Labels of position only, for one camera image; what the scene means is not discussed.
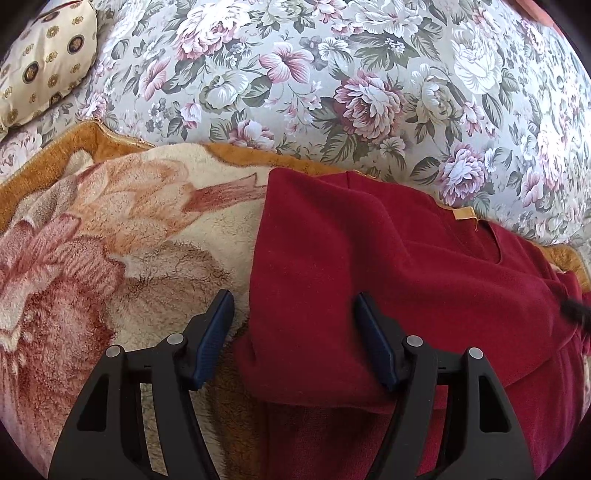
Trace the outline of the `dark red sweater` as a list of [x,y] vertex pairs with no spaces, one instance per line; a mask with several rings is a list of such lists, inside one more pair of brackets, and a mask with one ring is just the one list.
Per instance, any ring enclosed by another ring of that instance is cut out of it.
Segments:
[[271,171],[249,323],[233,351],[262,406],[264,479],[362,479],[393,414],[353,324],[366,292],[432,347],[481,349],[542,473],[584,411],[590,338],[561,304],[575,274],[499,225],[459,220],[431,196],[348,172]]

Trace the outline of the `pink plush pillow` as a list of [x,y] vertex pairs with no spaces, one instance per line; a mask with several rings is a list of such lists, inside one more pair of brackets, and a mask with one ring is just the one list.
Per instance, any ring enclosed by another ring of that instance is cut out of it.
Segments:
[[555,32],[557,32],[559,35],[564,37],[564,33],[562,32],[560,27],[556,24],[554,19],[536,1],[534,1],[534,0],[505,0],[505,3],[510,5],[523,18],[537,22],[545,27],[551,28]]

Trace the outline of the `cream patterned pillow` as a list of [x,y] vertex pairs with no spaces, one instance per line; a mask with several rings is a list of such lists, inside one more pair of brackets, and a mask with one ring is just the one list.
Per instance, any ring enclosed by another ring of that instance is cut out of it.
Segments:
[[76,88],[97,55],[97,13],[69,1],[40,14],[1,63],[1,136],[24,125]]

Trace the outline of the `fleece floral blanket orange border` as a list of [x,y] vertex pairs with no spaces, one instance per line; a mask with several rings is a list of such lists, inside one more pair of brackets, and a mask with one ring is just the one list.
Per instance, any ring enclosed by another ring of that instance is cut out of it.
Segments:
[[[1,236],[1,422],[35,471],[49,478],[67,418],[105,350],[151,348],[207,311],[220,290],[235,317],[207,388],[221,397],[228,464],[260,474],[262,406],[246,390],[233,345],[249,323],[256,238],[270,173],[311,177],[299,162],[273,168],[242,148],[158,147],[103,162],[87,146],[52,173],[32,165],[37,191],[1,203],[14,215]],[[584,478],[589,463],[567,460],[590,421],[587,358],[584,411],[554,468]],[[191,392],[193,403],[198,391]],[[165,473],[152,401],[140,387],[152,469]],[[543,474],[536,473],[532,479]]]

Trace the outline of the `grey floral bed quilt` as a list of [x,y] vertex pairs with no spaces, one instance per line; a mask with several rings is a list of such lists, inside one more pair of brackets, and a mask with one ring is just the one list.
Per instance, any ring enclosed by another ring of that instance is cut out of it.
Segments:
[[590,78],[513,1],[92,1],[95,56],[1,144],[95,119],[363,171],[544,243],[590,239]]

